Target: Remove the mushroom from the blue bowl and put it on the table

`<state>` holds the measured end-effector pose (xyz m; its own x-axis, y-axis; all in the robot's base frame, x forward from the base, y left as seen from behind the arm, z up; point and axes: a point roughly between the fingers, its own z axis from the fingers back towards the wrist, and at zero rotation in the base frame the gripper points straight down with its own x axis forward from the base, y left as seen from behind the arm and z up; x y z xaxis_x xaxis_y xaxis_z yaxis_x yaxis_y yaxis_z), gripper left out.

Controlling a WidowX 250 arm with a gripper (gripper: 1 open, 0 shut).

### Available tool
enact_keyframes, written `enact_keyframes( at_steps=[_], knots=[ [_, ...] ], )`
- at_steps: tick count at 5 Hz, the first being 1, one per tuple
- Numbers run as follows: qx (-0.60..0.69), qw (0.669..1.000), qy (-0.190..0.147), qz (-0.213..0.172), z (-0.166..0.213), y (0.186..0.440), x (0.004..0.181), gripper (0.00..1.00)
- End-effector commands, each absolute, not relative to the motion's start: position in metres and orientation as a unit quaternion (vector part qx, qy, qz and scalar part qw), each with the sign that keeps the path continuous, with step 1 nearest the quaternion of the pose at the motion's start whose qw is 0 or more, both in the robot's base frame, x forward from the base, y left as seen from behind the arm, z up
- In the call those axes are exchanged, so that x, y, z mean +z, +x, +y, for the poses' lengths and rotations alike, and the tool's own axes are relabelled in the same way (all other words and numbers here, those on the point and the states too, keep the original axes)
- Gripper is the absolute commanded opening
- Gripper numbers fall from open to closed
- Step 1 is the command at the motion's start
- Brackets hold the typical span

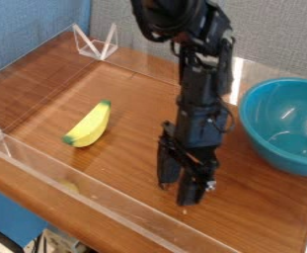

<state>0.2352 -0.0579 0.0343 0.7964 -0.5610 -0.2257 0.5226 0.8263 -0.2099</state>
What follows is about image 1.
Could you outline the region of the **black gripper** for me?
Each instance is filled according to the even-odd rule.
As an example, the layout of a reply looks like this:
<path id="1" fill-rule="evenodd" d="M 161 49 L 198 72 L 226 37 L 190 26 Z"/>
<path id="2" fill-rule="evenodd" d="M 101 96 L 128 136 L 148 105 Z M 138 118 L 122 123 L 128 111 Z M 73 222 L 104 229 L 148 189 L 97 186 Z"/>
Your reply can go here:
<path id="1" fill-rule="evenodd" d="M 220 161 L 216 149 L 222 144 L 230 110 L 222 103 L 206 107 L 180 107 L 177 122 L 165 121 L 158 140 L 157 177 L 166 190 L 181 178 L 177 203 L 194 206 L 216 189 Z"/>

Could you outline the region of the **black blue robot arm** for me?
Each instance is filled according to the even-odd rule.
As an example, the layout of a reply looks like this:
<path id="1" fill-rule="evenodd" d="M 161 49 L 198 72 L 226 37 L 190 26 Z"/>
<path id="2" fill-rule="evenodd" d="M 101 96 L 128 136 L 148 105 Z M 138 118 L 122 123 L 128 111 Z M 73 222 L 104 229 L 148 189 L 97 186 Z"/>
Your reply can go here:
<path id="1" fill-rule="evenodd" d="M 169 42 L 180 59 L 177 120 L 162 124 L 157 177 L 178 183 L 177 203 L 193 206 L 217 185 L 216 149 L 236 126 L 224 101 L 232 92 L 236 38 L 232 22 L 212 0 L 132 0 L 148 40 Z"/>

